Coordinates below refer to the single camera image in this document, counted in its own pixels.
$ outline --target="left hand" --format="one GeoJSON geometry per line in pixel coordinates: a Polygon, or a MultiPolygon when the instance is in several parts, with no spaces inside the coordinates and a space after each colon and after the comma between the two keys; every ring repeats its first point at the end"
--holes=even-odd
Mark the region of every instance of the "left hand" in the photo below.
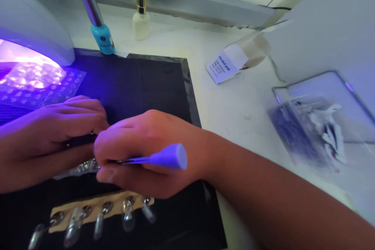
{"type": "Polygon", "coordinates": [[[93,143],[64,150],[63,142],[107,129],[99,100],[76,96],[0,127],[0,193],[50,179],[93,158],[93,143]]]}

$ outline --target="cable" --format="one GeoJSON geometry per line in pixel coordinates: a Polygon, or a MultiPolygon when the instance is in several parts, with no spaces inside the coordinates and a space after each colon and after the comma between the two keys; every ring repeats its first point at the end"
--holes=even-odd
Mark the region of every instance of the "cable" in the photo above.
{"type": "Polygon", "coordinates": [[[288,10],[288,11],[291,10],[291,8],[288,8],[288,7],[269,7],[269,8],[272,8],[274,10],[288,10]]]}

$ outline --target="white wall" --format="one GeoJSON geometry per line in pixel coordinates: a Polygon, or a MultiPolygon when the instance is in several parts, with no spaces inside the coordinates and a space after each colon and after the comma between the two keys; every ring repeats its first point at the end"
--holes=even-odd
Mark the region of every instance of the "white wall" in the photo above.
{"type": "Polygon", "coordinates": [[[303,0],[267,34],[279,74],[293,83],[341,70],[375,113],[375,5],[373,0],[303,0]]]}

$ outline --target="right hand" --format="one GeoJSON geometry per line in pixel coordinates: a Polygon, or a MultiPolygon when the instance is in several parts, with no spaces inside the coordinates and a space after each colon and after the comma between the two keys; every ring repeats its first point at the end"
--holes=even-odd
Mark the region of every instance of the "right hand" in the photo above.
{"type": "Polygon", "coordinates": [[[171,197],[190,183],[214,173],[215,163],[220,162],[213,151],[215,138],[219,137],[176,116],[147,111],[122,120],[98,135],[94,153],[102,168],[96,178],[99,182],[112,183],[146,196],[171,197]],[[149,157],[172,143],[182,143],[185,147],[187,170],[150,164],[122,166],[111,162],[135,156],[149,157]]]}

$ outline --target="white lamp housing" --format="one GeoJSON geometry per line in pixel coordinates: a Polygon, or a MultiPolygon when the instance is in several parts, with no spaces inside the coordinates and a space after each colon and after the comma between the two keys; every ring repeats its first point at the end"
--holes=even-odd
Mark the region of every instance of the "white lamp housing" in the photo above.
{"type": "MultiPolygon", "coordinates": [[[[0,45],[1,39],[28,48],[25,54],[34,53],[31,49],[61,66],[75,59],[68,32],[37,0],[0,0],[0,45]]],[[[15,49],[20,53],[24,48],[15,49]]]]}

